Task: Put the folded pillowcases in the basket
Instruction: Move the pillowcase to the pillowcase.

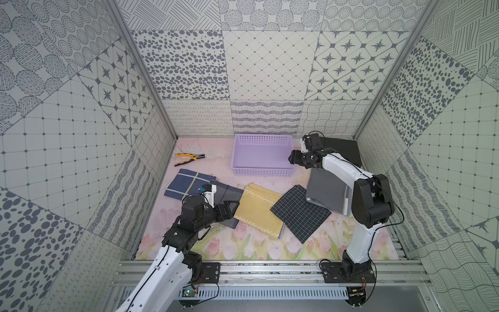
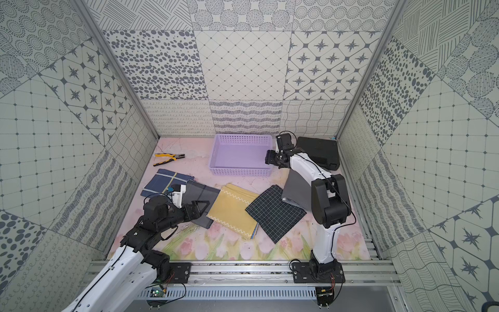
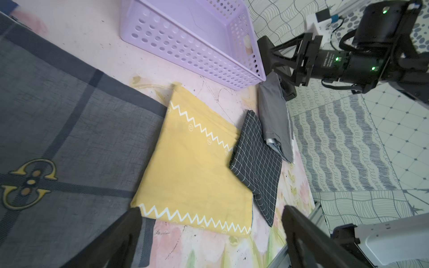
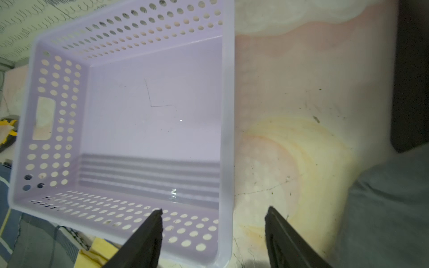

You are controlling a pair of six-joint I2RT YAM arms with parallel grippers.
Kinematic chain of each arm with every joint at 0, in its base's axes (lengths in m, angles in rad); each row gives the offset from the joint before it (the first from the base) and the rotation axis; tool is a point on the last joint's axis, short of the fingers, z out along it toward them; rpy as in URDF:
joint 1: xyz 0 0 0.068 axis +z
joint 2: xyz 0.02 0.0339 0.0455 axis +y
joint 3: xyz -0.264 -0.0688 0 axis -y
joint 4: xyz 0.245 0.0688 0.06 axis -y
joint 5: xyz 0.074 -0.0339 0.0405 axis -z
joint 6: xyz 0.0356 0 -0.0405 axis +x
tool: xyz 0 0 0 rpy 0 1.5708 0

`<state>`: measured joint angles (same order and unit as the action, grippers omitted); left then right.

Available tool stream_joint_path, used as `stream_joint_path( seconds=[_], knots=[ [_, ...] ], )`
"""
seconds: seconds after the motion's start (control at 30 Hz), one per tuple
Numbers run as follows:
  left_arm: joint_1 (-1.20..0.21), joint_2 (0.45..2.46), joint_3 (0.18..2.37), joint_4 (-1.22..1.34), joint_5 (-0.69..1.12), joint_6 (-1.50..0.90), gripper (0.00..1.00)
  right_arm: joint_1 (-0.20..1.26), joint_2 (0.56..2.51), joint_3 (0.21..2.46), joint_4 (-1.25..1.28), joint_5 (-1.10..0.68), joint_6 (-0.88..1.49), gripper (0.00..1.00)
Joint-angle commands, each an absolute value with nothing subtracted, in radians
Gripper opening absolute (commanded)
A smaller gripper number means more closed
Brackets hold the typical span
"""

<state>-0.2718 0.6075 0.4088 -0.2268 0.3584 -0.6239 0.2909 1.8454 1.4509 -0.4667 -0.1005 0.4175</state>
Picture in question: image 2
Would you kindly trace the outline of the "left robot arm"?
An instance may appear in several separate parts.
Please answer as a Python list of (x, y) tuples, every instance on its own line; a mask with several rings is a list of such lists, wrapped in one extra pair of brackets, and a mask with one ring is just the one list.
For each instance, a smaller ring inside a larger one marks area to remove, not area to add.
[(168, 284), (186, 286), (191, 263), (171, 263), (155, 246), (165, 241), (165, 231), (201, 217), (207, 201), (190, 201), (178, 207), (171, 197), (154, 194), (144, 200), (144, 214), (120, 242), (114, 256), (66, 311), (125, 311), (141, 292)]

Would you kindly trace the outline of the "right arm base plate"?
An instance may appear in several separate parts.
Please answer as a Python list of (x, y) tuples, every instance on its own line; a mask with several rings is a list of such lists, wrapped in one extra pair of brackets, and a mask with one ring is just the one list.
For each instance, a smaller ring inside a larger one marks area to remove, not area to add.
[(334, 260), (321, 264), (314, 261), (306, 263), (292, 262), (290, 264), (294, 283), (344, 283), (346, 278), (341, 263)]

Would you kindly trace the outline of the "purple plastic basket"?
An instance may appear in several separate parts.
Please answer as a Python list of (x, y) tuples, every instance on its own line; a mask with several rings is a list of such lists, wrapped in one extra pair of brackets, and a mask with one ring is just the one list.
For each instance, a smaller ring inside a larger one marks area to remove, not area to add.
[(268, 177), (272, 169), (265, 157), (273, 148), (270, 135), (218, 134), (209, 169), (214, 175)]

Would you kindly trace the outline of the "black grid pillowcase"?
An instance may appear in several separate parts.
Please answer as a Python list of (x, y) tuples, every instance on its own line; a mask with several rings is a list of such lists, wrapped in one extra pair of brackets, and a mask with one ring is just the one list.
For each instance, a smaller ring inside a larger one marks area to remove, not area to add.
[(278, 185), (272, 185), (245, 209), (274, 244), (277, 244), (306, 215), (302, 208), (284, 202), (282, 195), (283, 189)]

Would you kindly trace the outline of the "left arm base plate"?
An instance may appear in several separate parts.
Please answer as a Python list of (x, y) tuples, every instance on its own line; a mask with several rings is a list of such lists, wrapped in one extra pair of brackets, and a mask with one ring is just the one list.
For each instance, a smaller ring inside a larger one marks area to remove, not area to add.
[(188, 283), (191, 275), (192, 263), (186, 262), (173, 262), (163, 263), (158, 268), (157, 279), (154, 283)]

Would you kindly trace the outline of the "yellow zigzag pillowcase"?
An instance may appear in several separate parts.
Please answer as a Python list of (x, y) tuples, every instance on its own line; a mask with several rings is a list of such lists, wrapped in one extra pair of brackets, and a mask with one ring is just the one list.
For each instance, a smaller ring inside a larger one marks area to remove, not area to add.
[(246, 239), (252, 239), (258, 223), (246, 209), (258, 196), (257, 193), (227, 184), (221, 188), (207, 217)]

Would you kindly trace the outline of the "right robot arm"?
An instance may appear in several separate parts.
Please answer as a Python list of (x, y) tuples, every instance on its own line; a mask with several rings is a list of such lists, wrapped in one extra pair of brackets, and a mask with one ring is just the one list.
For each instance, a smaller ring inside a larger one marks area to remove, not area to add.
[(342, 272), (336, 256), (337, 241), (340, 229), (349, 225), (346, 221), (352, 214), (344, 177), (330, 174), (297, 148), (278, 152), (269, 149), (265, 163), (292, 169), (310, 186), (311, 212), (317, 223), (322, 225), (317, 231), (316, 244), (309, 261), (311, 275), (318, 279)]

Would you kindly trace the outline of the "plain grey pillowcase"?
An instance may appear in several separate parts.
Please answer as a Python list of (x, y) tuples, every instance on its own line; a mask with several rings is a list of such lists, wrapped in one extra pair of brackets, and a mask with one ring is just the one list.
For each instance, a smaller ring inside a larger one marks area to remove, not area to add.
[(289, 170), (281, 197), (283, 202), (311, 212), (311, 186), (293, 169)]

